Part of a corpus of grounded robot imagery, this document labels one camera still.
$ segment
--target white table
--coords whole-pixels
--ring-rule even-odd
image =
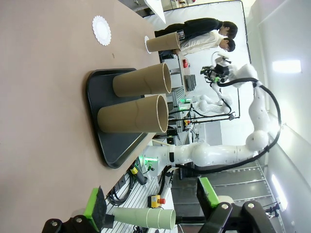
[[[164,23],[166,23],[161,0],[144,0],[147,6],[158,16]]]

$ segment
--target white shirt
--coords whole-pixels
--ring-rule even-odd
[[[222,39],[223,38],[218,33],[209,32],[197,36],[194,39],[182,41],[180,44],[181,54],[187,55],[201,50],[216,48],[219,46]]]

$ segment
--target red object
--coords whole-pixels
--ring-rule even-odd
[[[184,68],[188,68],[188,62],[186,59],[183,60]]]
[[[165,202],[166,202],[166,201],[165,201],[164,198],[160,198],[160,199],[159,199],[159,203],[160,203],[160,204],[165,204]]]

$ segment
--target ceiling light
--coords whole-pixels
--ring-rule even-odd
[[[280,203],[280,208],[281,208],[282,211],[284,211],[287,208],[288,202],[287,202],[285,194],[284,194],[284,192],[283,192],[283,190],[281,188],[281,185],[278,182],[278,180],[276,179],[276,176],[274,174],[272,174],[272,182],[273,182],[274,187],[276,188],[278,199],[281,202]]]
[[[273,70],[280,73],[300,73],[301,63],[299,60],[276,61],[272,63]]]

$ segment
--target person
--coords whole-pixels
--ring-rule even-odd
[[[210,48],[220,47],[225,51],[232,52],[235,49],[235,42],[230,38],[222,38],[218,33],[209,32],[194,39],[184,40],[180,43],[180,50],[160,51],[160,56],[181,53],[187,55],[190,53],[208,50]]]
[[[158,37],[179,30],[184,31],[186,40],[194,39],[197,36],[209,33],[213,30],[218,30],[220,35],[234,39],[238,32],[238,27],[233,22],[229,21],[222,22],[214,18],[197,18],[184,23],[172,24],[166,29],[155,31],[155,36]]]

